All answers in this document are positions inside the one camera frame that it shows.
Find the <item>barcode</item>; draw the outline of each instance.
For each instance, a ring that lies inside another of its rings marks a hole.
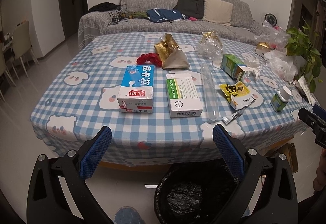
[[[188,115],[196,115],[196,112],[183,112],[183,113],[177,113],[177,116],[188,116]]]

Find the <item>beige chair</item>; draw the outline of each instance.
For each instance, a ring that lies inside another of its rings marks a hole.
[[[14,61],[17,59],[20,59],[20,61],[22,63],[22,67],[24,68],[25,74],[28,77],[26,68],[24,66],[24,62],[22,60],[22,56],[29,51],[34,60],[34,63],[36,65],[39,65],[39,62],[32,50],[31,40],[29,38],[29,22],[28,21],[25,21],[21,25],[17,26],[16,29],[14,30],[13,40],[12,40],[12,49],[15,53],[15,57],[11,59],[11,63],[12,63],[12,68],[13,68],[17,78],[19,79],[18,74],[15,69],[15,66],[14,66]]]
[[[3,73],[5,73],[8,77],[8,79],[13,83],[14,86],[16,86],[15,82],[13,81],[10,73],[9,73],[9,70],[7,69],[7,65],[6,65],[6,61],[4,59],[4,55],[3,55],[3,52],[2,50],[0,50],[0,75],[2,75]],[[3,94],[0,90],[0,95],[3,99],[3,101],[5,102],[4,100],[4,97],[3,97]]]

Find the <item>bayer logo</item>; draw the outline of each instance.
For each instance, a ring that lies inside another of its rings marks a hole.
[[[175,102],[174,105],[177,106],[178,108],[180,108],[183,106],[183,103],[181,101],[177,101],[177,102]]]

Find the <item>tiled floor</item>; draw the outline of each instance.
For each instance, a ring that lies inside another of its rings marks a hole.
[[[27,193],[36,158],[41,153],[54,157],[53,152],[36,138],[29,121],[30,114],[52,80],[77,53],[77,35],[74,35],[46,59],[40,60],[40,66],[33,64],[28,69],[29,78],[20,72],[20,80],[14,79],[17,87],[10,87],[6,92],[6,103],[0,102],[0,188],[23,220],[26,220]],[[322,78],[325,74],[326,69],[323,68]],[[324,87],[325,84],[320,84],[315,94],[325,108]],[[314,143],[311,130],[296,136],[293,142],[299,161],[299,172],[294,174],[294,178],[298,200],[301,201],[313,193],[312,182],[321,150]],[[144,185],[157,184],[162,176],[163,173],[118,171],[99,167],[86,183],[112,219],[119,208],[130,206],[139,212],[146,224],[159,224],[153,210],[155,189],[145,188]],[[80,216],[64,180],[61,183],[73,213]]]

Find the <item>black trash bag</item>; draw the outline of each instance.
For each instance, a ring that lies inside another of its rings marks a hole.
[[[209,224],[238,183],[223,159],[174,164],[157,186],[156,216],[161,224]]]

